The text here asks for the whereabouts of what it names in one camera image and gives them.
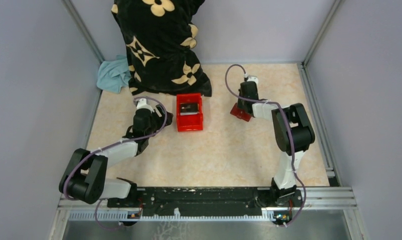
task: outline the marble table surface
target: marble table surface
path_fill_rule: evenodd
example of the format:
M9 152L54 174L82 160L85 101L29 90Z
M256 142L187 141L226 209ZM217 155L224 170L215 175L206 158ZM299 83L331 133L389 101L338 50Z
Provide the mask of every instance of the marble table surface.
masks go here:
M265 119L250 122L229 114L237 99L224 84L228 64L203 65L211 79L212 97L203 97L204 130L178 132L176 97L142 93L160 100L173 112L173 124L149 139L139 156L126 159L107 170L108 178L124 178L145 187L244 187L269 186L278 169L280 150L273 124ZM296 64L245 64L259 78L259 97L287 106L307 100ZM229 73L230 87L237 92L243 73ZM132 125L135 106L129 89L120 94L104 91L93 123L88 149L118 141ZM306 186L328 186L318 141L305 153L298 175Z

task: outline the red plastic bin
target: red plastic bin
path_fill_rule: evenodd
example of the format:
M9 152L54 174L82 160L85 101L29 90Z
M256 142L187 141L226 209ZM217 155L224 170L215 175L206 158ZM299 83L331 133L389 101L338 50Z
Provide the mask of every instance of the red plastic bin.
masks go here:
M181 115L180 104L198 103L198 114ZM177 95L177 131L201 131L204 129L204 116L202 114L202 98L200 93Z

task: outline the teal cloth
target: teal cloth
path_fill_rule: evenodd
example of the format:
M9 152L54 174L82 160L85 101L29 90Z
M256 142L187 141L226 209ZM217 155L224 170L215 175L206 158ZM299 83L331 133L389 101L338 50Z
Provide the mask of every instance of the teal cloth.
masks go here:
M119 94L122 87L129 86L130 71L126 56L118 55L116 59L104 61L101 64L96 86L102 90Z

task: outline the red object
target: red object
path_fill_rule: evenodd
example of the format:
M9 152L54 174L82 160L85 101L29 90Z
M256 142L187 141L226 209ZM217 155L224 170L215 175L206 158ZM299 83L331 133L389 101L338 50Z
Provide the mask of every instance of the red object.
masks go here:
M198 104L198 113L193 115L181 115L181 104ZM202 114L202 98L200 93L177 95L177 131L201 131L204 129L204 115Z
M251 120L251 117L252 117L251 115L247 114L242 109L238 108L238 103L235 103L232 110L230 111L230 114L233 116L236 116L239 119L243 119L247 122L249 122L249 120Z

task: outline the floral blanket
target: floral blanket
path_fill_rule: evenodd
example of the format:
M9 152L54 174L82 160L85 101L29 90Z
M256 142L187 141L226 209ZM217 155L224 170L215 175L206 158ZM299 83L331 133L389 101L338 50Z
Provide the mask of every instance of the floral blanket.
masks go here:
M111 12L126 43L133 95L201 93L211 83L192 48L191 22L205 0L114 0Z

